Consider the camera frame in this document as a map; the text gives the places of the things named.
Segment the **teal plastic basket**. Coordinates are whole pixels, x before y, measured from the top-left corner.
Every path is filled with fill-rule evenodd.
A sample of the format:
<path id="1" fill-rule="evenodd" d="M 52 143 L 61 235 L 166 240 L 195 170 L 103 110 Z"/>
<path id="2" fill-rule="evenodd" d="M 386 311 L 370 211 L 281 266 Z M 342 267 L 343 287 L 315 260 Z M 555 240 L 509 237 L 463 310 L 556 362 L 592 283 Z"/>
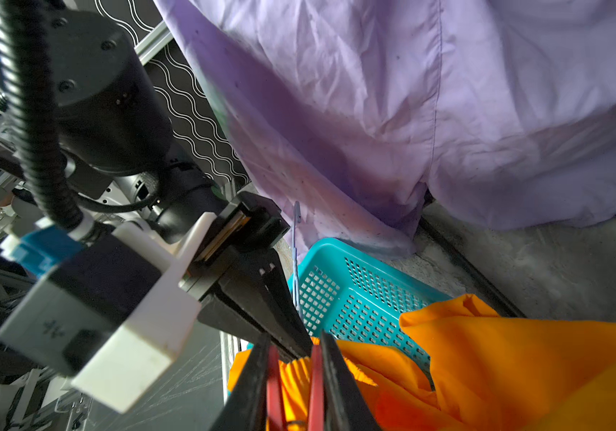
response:
<path id="1" fill-rule="evenodd" d="M 298 294 L 309 335 L 329 332 L 336 339 L 396 348 L 429 372 L 428 353 L 399 320 L 449 296 L 333 238 L 317 242 L 297 269 L 288 291 Z"/>

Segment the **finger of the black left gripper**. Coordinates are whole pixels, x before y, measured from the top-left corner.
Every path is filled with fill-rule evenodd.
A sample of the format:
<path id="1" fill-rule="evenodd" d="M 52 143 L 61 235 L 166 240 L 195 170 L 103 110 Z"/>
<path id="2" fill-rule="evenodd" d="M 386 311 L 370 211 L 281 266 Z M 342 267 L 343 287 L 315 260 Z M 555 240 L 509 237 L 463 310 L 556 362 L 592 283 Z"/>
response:
<path id="1" fill-rule="evenodd" d="M 198 319 L 205 325 L 256 343 L 267 335 L 282 359 L 307 357 L 313 346 L 293 306 L 279 254 L 273 249 L 224 251 L 213 263 L 197 264 Z"/>

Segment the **black clothes rack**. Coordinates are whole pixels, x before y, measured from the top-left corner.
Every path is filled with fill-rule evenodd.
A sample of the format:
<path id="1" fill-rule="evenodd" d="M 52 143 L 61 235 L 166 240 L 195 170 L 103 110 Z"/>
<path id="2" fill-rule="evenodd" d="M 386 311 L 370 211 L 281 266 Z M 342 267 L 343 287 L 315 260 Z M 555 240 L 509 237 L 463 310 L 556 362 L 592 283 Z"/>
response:
<path id="1" fill-rule="evenodd" d="M 457 220 L 437 203 L 423 217 L 526 315 L 616 321 L 616 217 L 506 232 Z"/>

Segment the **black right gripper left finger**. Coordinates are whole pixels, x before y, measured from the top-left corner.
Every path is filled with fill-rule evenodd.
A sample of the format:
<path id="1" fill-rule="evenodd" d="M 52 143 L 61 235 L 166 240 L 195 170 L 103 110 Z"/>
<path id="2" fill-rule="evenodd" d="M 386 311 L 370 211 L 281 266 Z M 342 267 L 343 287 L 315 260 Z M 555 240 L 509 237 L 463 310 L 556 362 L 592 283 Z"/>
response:
<path id="1" fill-rule="evenodd" d="M 261 431 L 266 429 L 267 383 L 271 350 L 270 336 L 263 334 L 250 351 L 236 386 L 210 430 Z"/>

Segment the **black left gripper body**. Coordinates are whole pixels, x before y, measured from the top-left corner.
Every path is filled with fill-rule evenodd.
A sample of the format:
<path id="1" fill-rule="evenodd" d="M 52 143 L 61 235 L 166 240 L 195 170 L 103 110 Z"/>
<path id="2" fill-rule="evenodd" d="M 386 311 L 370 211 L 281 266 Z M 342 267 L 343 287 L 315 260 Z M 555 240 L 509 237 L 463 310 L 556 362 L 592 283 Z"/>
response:
<path id="1" fill-rule="evenodd" d="M 288 229 L 273 200 L 249 191 L 238 193 L 206 233 L 180 288 L 201 300 L 240 255 L 272 248 Z"/>

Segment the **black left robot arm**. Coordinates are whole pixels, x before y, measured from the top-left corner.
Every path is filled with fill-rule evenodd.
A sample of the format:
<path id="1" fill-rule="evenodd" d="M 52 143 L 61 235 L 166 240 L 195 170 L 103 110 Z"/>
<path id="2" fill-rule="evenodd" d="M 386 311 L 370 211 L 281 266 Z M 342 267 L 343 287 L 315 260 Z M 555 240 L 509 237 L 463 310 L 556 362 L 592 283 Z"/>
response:
<path id="1" fill-rule="evenodd" d="M 0 1 L 0 93 L 34 201 L 86 245 L 50 271 L 78 311 L 120 323 L 155 276 L 92 212 L 135 212 L 169 244 L 211 215 L 182 276 L 202 295 L 204 323 L 253 343 L 269 338 L 284 357 L 310 353 L 274 250 L 288 230 L 279 209 L 250 193 L 218 195 L 175 142 L 146 70 L 113 21 L 56 2 Z"/>

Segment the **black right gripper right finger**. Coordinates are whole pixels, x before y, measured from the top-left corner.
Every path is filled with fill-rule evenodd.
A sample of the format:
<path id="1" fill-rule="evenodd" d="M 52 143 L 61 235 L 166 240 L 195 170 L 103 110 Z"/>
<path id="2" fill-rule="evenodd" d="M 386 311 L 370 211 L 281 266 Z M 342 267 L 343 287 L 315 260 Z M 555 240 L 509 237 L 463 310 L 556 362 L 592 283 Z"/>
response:
<path id="1" fill-rule="evenodd" d="M 380 431 L 357 382 L 328 332 L 320 337 L 325 398 L 325 429 L 338 431 Z"/>

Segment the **red clothespin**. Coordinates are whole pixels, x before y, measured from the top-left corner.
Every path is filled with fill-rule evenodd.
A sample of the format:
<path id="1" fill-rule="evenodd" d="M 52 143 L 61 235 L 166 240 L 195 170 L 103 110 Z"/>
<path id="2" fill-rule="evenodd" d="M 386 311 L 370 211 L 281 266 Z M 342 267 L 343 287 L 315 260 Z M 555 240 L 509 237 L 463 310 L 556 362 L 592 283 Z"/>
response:
<path id="1" fill-rule="evenodd" d="M 284 363 L 274 346 L 268 353 L 266 430 L 326 430 L 327 408 L 322 347 L 310 357 Z"/>

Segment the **light blue wire hanger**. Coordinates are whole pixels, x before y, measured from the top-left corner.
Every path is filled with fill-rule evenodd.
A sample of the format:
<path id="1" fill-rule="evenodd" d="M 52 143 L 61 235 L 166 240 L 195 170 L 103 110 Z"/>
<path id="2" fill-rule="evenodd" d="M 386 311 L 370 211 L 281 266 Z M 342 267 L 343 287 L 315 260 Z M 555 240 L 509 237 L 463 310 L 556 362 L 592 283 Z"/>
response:
<path id="1" fill-rule="evenodd" d="M 301 206 L 298 201 L 295 201 L 293 207 L 293 226 L 291 231 L 291 253 L 292 253 L 292 301 L 295 310 L 298 313 L 299 320 L 303 322 L 303 312 L 300 304 L 300 287 L 299 287 L 299 274 L 298 274 L 298 251 L 297 251 L 297 228 L 301 223 Z"/>

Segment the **lilac shorts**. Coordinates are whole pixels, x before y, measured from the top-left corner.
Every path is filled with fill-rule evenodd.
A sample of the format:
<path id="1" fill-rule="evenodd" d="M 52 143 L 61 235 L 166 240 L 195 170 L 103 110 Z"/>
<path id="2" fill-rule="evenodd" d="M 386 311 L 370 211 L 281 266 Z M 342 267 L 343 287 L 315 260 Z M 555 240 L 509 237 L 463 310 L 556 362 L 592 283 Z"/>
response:
<path id="1" fill-rule="evenodd" d="M 493 230 L 616 216 L 616 1 L 161 1 L 297 247 L 406 256 L 432 197 Z"/>

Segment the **orange shorts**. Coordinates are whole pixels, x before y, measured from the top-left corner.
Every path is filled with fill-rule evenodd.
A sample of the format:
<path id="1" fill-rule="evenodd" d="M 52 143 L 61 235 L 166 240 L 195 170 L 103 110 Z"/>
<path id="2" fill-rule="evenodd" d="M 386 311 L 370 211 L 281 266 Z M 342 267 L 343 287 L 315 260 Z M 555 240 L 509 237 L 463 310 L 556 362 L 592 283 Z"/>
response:
<path id="1" fill-rule="evenodd" d="M 396 348 L 336 340 L 381 430 L 616 430 L 616 323 L 505 318 L 465 295 L 399 324 L 427 374 Z"/>

